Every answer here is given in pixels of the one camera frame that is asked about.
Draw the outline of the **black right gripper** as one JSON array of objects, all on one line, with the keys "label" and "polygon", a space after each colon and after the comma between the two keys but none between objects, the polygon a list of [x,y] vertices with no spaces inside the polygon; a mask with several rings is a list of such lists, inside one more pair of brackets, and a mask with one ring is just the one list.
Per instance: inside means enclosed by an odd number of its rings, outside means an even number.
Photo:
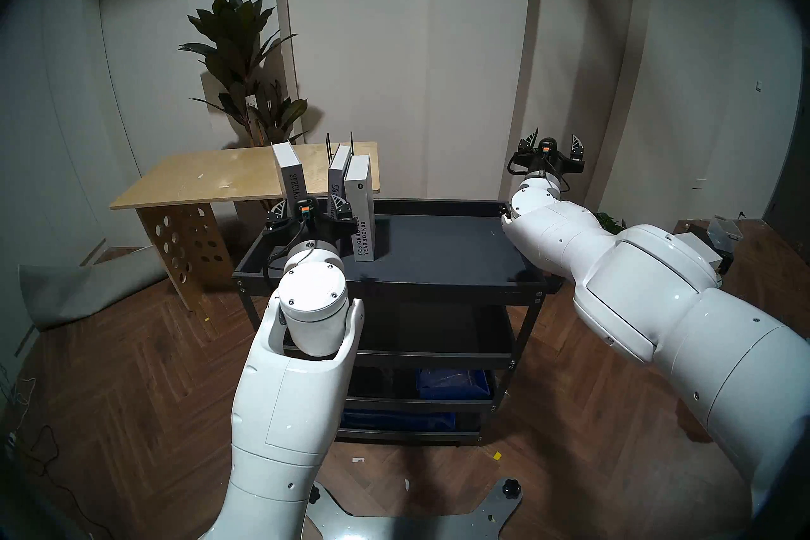
[{"label": "black right gripper", "polygon": [[518,151],[509,160],[509,174],[529,176],[533,172],[549,172],[554,176],[578,174],[584,171],[584,145],[581,139],[572,134],[570,157],[559,151],[538,152],[537,139],[539,128],[518,143]]}]

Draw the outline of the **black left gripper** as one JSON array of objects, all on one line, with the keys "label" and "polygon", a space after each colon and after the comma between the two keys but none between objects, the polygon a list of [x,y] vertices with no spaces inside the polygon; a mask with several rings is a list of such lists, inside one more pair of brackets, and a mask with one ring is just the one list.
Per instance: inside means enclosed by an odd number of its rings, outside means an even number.
[{"label": "black left gripper", "polygon": [[357,233],[358,225],[348,200],[330,195],[328,209],[330,217],[310,214],[300,220],[289,217],[288,201],[280,199],[266,211],[264,239],[268,242],[336,242]]}]

